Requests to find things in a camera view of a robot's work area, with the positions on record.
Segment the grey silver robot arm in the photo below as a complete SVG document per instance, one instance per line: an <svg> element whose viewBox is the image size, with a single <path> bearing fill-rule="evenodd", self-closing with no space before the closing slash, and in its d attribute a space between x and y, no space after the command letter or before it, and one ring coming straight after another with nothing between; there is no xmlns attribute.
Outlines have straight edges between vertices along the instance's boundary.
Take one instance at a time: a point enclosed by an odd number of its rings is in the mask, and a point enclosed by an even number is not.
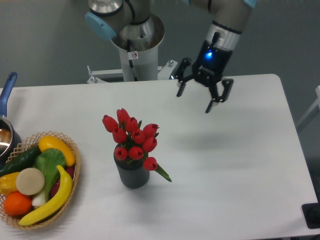
<svg viewBox="0 0 320 240"><path fill-rule="evenodd" d="M197 59L184 58L174 78L181 96L190 80L207 87L213 107L225 102L234 81L223 76L224 69L256 6L254 0L189 0L188 5L213 15ZM148 0L90 0L85 20L100 38L118 48L126 82L158 80L158 47L165 30L159 17L151 13Z"/></svg>

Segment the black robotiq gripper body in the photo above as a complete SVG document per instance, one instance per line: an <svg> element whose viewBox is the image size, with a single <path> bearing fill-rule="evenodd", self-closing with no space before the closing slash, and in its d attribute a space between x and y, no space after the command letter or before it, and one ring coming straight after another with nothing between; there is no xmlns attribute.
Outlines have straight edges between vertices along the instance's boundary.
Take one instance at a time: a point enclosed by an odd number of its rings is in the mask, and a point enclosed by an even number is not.
<svg viewBox="0 0 320 240"><path fill-rule="evenodd" d="M208 87L223 79L223 71L232 55L232 50L223 50L205 40L196 61L192 64L193 78Z"/></svg>

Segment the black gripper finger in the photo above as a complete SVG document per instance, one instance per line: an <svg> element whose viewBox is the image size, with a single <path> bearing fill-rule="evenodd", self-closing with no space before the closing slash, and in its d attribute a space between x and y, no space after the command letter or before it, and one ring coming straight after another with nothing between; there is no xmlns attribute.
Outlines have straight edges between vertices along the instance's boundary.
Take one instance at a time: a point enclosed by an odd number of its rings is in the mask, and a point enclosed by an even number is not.
<svg viewBox="0 0 320 240"><path fill-rule="evenodd" d="M194 78L192 73L190 73L187 76L184 76L187 67L190 67L191 65L192 60L189 57L185 57L181 60L180 64L178 65L175 71L174 77L175 79L177 79L179 86L178 92L176 94L177 97L182 96L183 91L186 87L186 83Z"/></svg>
<svg viewBox="0 0 320 240"><path fill-rule="evenodd" d="M205 110L205 113L209 113L212 107L217 106L219 103L224 103L228 99L234 84L234 80L232 78L223 79L221 83L223 86L223 92L221 95L218 93L218 87L216 83L209 84L208 89L211 95L211 100Z"/></svg>

